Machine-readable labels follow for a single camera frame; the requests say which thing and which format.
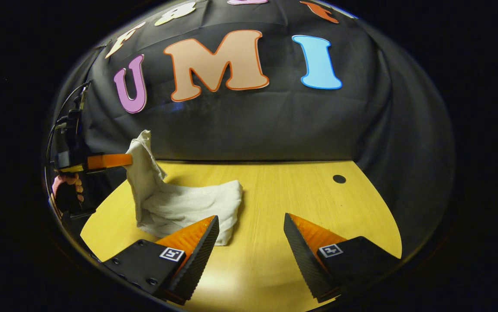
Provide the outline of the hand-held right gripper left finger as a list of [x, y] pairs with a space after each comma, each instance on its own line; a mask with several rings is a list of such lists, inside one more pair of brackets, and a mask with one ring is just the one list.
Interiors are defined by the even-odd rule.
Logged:
[[104, 261], [124, 281], [180, 306], [190, 300], [219, 235], [211, 215], [156, 242], [139, 239]]

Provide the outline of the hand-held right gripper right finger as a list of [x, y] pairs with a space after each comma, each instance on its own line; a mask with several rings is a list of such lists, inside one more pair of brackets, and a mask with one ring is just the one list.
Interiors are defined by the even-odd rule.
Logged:
[[364, 236], [346, 239], [291, 213], [283, 231], [317, 302], [366, 290], [400, 261]]

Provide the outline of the cream white jeans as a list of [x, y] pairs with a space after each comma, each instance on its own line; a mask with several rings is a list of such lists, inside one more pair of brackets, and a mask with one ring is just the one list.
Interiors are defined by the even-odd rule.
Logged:
[[203, 187], [165, 182], [167, 173], [154, 158], [149, 130], [131, 140], [127, 154], [132, 156], [132, 164], [125, 168], [139, 229], [163, 238], [217, 215], [219, 234], [215, 245], [228, 245], [242, 202], [243, 188], [239, 181]]

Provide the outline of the black backdrop cloth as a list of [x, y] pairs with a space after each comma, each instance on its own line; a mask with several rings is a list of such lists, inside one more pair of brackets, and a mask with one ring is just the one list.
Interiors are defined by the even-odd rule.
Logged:
[[107, 35], [56, 93], [90, 81], [84, 140], [165, 160], [350, 160], [385, 200], [403, 256], [441, 221], [449, 115], [423, 68], [365, 20], [313, 0], [174, 0]]

